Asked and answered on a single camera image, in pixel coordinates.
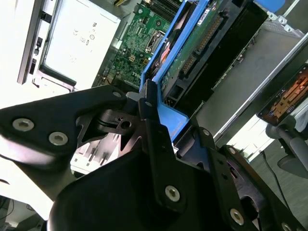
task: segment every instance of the motherboard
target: motherboard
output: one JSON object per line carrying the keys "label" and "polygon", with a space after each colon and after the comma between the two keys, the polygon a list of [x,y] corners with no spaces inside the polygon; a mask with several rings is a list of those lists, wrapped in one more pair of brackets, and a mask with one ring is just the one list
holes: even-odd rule
{"label": "motherboard", "polygon": [[139,89],[141,73],[163,39],[170,24],[143,5],[138,5],[131,25],[108,73],[109,79],[121,79]]}

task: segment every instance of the white label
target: white label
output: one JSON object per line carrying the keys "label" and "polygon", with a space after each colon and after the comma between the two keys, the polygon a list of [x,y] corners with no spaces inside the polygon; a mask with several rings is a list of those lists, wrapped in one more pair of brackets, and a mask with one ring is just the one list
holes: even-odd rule
{"label": "white label", "polygon": [[199,19],[199,21],[198,21],[198,23],[197,23],[197,25],[198,26],[200,26],[201,24],[202,24],[202,22],[204,21],[204,19],[206,18],[206,16],[207,16],[207,14],[210,12],[210,8],[207,8],[205,11],[204,11],[204,13],[203,13],[203,15],[201,16],[201,18]]}

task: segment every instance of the metal screw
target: metal screw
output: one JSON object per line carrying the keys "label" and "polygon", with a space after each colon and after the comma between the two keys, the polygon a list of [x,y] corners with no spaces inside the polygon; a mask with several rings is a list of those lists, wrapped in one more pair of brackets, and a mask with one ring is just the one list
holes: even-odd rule
{"label": "metal screw", "polygon": [[145,102],[146,105],[148,105],[149,107],[152,107],[152,104],[150,102]]}
{"label": "metal screw", "polygon": [[207,136],[209,136],[209,135],[210,135],[209,131],[208,131],[208,130],[206,130],[206,129],[203,129],[203,133],[204,133],[205,135],[207,135]]}
{"label": "metal screw", "polygon": [[18,131],[30,131],[34,128],[34,123],[26,118],[20,118],[13,121],[13,127]]}
{"label": "metal screw", "polygon": [[239,225],[244,225],[244,218],[235,208],[230,209],[230,215],[232,219]]}
{"label": "metal screw", "polygon": [[62,132],[55,131],[49,135],[49,142],[56,146],[62,146],[68,142],[68,137]]}
{"label": "metal screw", "polygon": [[116,97],[119,97],[119,98],[121,97],[121,94],[119,92],[114,91],[112,92],[112,94]]}
{"label": "metal screw", "polygon": [[173,202],[177,202],[180,200],[180,193],[179,191],[172,185],[168,185],[165,188],[166,196]]}
{"label": "metal screw", "polygon": [[229,151],[230,151],[233,155],[236,154],[236,151],[235,151],[233,148],[229,148]]}
{"label": "metal screw", "polygon": [[288,224],[286,224],[286,223],[281,223],[281,226],[282,226],[282,229],[284,230],[284,231],[292,231],[291,230],[291,228],[289,227],[289,225]]}

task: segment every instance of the green circuit board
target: green circuit board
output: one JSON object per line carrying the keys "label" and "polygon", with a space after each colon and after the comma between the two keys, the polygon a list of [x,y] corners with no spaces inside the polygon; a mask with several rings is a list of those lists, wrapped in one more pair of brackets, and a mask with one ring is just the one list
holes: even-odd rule
{"label": "green circuit board", "polygon": [[108,78],[119,78],[138,89],[141,73],[169,26],[166,20],[150,9],[138,5],[110,67]]}
{"label": "green circuit board", "polygon": [[162,78],[162,92],[167,87],[170,78],[177,78],[180,72],[182,72],[183,75],[186,75],[189,72],[190,68],[197,60],[196,56],[204,50],[216,29],[222,23],[223,18],[219,15],[214,18],[216,11],[222,2],[223,0],[214,1],[208,6],[208,8],[205,9],[196,27],[186,40],[184,46],[171,64],[167,73]]}

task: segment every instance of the black cable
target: black cable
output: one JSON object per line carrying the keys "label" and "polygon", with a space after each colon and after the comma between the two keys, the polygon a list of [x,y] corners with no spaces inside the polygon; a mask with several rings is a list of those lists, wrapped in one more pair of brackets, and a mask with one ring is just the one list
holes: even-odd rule
{"label": "black cable", "polygon": [[290,209],[290,207],[289,207],[289,205],[288,205],[288,203],[287,203],[287,200],[286,200],[285,197],[284,197],[284,194],[283,194],[283,192],[282,192],[282,189],[281,189],[281,187],[280,187],[278,178],[277,178],[275,172],[273,171],[273,169],[272,169],[272,168],[270,167],[270,165],[268,164],[268,161],[266,160],[265,152],[262,151],[262,152],[260,152],[260,154],[263,156],[263,159],[264,159],[264,162],[265,162],[266,166],[268,167],[268,169],[270,170],[270,172],[273,174],[273,176],[274,176],[274,178],[275,178],[275,181],[276,181],[276,183],[277,183],[277,186],[278,186],[278,188],[279,188],[279,191],[280,191],[280,194],[281,194],[281,196],[282,196],[282,199],[283,199],[283,201],[284,201],[284,203],[285,203],[285,206],[291,211],[291,209]]}
{"label": "black cable", "polygon": [[7,200],[7,198],[4,198],[4,199],[3,199],[3,202],[2,202],[2,204],[0,205],[0,209],[2,209],[2,207],[4,206],[4,203],[6,202],[6,200]]}
{"label": "black cable", "polygon": [[11,212],[10,212],[8,215],[6,215],[6,216],[0,218],[0,220],[5,219],[5,218],[8,217],[10,214],[12,214],[12,212],[14,211],[14,200],[12,200],[12,202],[13,202],[13,209],[11,210]]}

